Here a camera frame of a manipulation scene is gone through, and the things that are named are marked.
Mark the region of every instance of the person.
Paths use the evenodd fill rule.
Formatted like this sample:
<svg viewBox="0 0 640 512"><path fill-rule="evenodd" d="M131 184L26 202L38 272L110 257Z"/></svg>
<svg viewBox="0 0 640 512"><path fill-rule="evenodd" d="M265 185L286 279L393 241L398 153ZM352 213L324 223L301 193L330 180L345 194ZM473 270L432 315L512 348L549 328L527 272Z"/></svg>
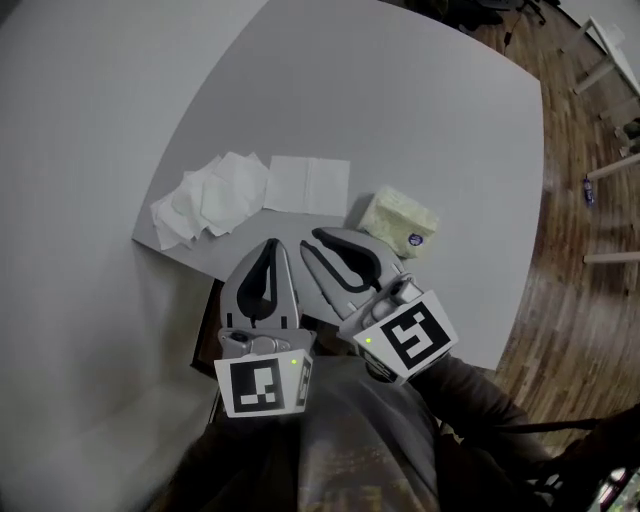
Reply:
<svg viewBox="0 0 640 512"><path fill-rule="evenodd" d="M150 510L548 510L528 482L548 453L529 434L492 429L527 422L449 355L403 386L376 380L359 357L316 357L303 414L223 415Z"/></svg>

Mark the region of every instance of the table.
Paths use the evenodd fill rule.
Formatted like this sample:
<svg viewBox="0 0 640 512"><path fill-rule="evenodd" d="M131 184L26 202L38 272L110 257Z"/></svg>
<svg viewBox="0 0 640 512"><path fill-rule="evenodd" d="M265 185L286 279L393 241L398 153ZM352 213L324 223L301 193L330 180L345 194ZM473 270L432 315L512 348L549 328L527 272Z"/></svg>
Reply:
<svg viewBox="0 0 640 512"><path fill-rule="evenodd" d="M202 85L162 157L133 238L159 250L149 205L216 154L351 161L347 225L389 184L440 217L423 260L460 343L495 368L524 289L543 169L539 82L481 43L373 0L271 0ZM225 280L269 237L290 256L304 313L338 324L299 242L338 217L263 210L218 239L163 254Z"/></svg>
<svg viewBox="0 0 640 512"><path fill-rule="evenodd" d="M596 66L594 66L589 71L587 78L585 78L582 82L575 86L573 91L576 94L581 94L614 69L618 70L618 73L620 73L622 78L625 80L625 82L627 82L627 84L633 91L632 98L602 112L600 114L600 118L604 119L611 116L614 110L628 106L630 103L636 102L640 97L640 84L638 84L638 80L636 79L636 76L633 73L633 70L631 69L631 66L629 65L629 62L627 61L627 58L625 57L622 50L620 50L620 48L618 48L618 46L614 44L604 27L602 27L602 25L600 25L600 23L598 23L598 21L593 17L590 17L587 22L582 25L582 27L580 27L580 30L573 38L571 38L569 42L567 42L567 44L565 44L565 46L561 48L561 51L563 53L571 51L571 49L573 49L578 44L580 39L583 36L586 36L587 30L589 30L590 28L593 28L595 30L596 34L600 38L600 41L602 41L602 47L604 48L605 56L598 64L596 64Z"/></svg>
<svg viewBox="0 0 640 512"><path fill-rule="evenodd" d="M632 155L619 162L614 162L606 167L596 169L587 174L590 181L599 180L616 172L624 171L627 167L640 163L640 154ZM608 254L586 254L583 259L585 263L627 263L640 261L640 252L615 252Z"/></svg>

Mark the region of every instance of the white wall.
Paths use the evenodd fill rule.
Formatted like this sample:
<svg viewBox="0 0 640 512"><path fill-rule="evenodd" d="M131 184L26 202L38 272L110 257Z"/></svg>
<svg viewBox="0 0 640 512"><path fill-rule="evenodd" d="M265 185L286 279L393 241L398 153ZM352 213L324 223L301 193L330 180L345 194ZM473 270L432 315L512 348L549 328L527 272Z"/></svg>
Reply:
<svg viewBox="0 0 640 512"><path fill-rule="evenodd" d="M138 500L203 428L211 280L129 239L160 157L266 0L23 0L0 28L0 492Z"/></svg>
<svg viewBox="0 0 640 512"><path fill-rule="evenodd" d="M561 8L583 24L589 16L604 27L616 24L624 32L620 45L633 72L640 78L640 0L561 0Z"/></svg>

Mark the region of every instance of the gray shirt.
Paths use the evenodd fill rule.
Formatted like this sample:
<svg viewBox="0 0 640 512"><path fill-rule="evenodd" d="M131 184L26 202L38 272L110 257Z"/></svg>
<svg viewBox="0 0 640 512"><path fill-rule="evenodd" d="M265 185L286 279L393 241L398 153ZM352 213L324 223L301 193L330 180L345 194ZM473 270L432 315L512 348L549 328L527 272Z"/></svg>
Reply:
<svg viewBox="0 0 640 512"><path fill-rule="evenodd" d="M437 511L437 425L411 386L359 357L316 357L301 431L298 509Z"/></svg>

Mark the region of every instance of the black chair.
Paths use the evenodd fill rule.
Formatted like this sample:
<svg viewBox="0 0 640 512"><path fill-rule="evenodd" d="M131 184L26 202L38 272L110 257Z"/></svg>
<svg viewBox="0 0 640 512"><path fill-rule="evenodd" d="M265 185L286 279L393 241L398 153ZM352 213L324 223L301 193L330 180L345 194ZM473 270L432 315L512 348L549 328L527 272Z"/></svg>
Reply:
<svg viewBox="0 0 640 512"><path fill-rule="evenodd" d="M535 0L535 2L533 0L522 0L522 2L520 2L520 0L476 0L476 1L483 7L487 9L494 9L496 11L510 11L512 9L515 9L518 12L522 12L525 9L525 7L529 6L531 7L531 10L533 10L533 12L540 17L540 22L539 22L540 25L544 25L547 22L547 19L544 17L544 14L542 14L542 9L538 5L538 3L540 3L540 0ZM555 1L552 1L551 3L559 4L560 2L555 0Z"/></svg>
<svg viewBox="0 0 640 512"><path fill-rule="evenodd" d="M476 0L406 0L406 6L452 28L462 25L472 32L480 25L500 25L503 21L495 9L486 8Z"/></svg>

